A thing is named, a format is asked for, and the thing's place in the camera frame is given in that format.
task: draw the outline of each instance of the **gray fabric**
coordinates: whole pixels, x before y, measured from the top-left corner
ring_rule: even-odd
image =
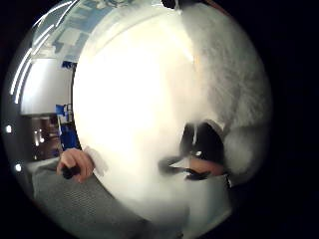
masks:
[[[56,174],[57,162],[32,174],[34,199],[58,225],[78,238],[175,238],[159,232],[117,201],[93,175],[84,183]]]

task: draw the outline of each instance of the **finger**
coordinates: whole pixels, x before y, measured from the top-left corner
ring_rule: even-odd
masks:
[[[81,175],[81,179],[85,180],[89,177],[90,174],[90,162],[88,161],[87,155],[84,152],[79,153],[79,159],[82,161],[85,167],[83,175]]]
[[[61,155],[61,159],[60,159],[58,166],[57,166],[57,172],[58,172],[58,174],[61,174],[62,173],[61,169],[64,166],[71,168],[75,165],[76,165],[76,161],[73,159],[72,154],[70,153],[70,150],[68,149],[68,150],[64,151]]]
[[[80,180],[85,179],[86,175],[86,165],[82,159],[82,151],[76,149],[70,149],[70,153],[72,154],[72,158],[74,158],[77,165],[80,167]]]
[[[65,166],[65,164],[61,161],[61,159],[58,162],[57,165],[57,174],[61,175],[62,174],[62,168]]]
[[[89,163],[89,176],[91,176],[93,174],[93,170],[94,170],[94,163],[91,159],[91,157],[86,153],[86,158],[88,159],[88,163]]]

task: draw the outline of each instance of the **black fabric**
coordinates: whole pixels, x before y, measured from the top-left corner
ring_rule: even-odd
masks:
[[[223,164],[223,143],[220,136],[207,122],[197,127],[197,139],[192,151],[200,151],[201,155],[198,157],[203,160]]]
[[[218,133],[207,122],[197,126],[196,141],[192,145],[194,125],[187,123],[179,145],[180,156],[192,154],[203,160],[223,164],[223,142]]]

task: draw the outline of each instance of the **white surface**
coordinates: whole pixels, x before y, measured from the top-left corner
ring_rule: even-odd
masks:
[[[72,71],[54,59],[37,59],[32,64],[23,91],[21,114],[54,113],[56,105],[71,102]]]
[[[178,155],[187,122],[213,120],[232,129],[268,121],[260,103],[261,93],[268,93],[260,84],[265,79],[248,39],[219,12],[209,10],[205,22],[206,9],[197,10],[203,29],[187,22],[189,15],[160,6],[108,15],[87,41],[74,83],[78,136],[82,148],[90,147],[99,180],[143,218],[165,227],[184,225],[189,238],[229,215],[226,180],[164,177],[159,160]],[[251,148],[245,138],[242,144]],[[239,166],[247,168],[253,158],[244,159]]]

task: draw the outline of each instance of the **person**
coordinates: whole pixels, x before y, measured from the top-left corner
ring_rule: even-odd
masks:
[[[196,142],[192,145],[191,142],[194,137],[196,137]],[[220,135],[208,122],[202,122],[199,125],[187,123],[179,146],[179,156],[164,158],[159,162],[159,168],[169,167],[170,164],[188,157],[190,173],[222,175],[225,173],[224,165],[222,165],[222,151],[223,145]],[[78,167],[79,171],[73,175],[73,178],[77,182],[83,183],[93,175],[95,165],[90,156],[84,151],[77,148],[69,148],[61,155],[57,165],[57,174],[63,174],[64,167],[69,169]]]

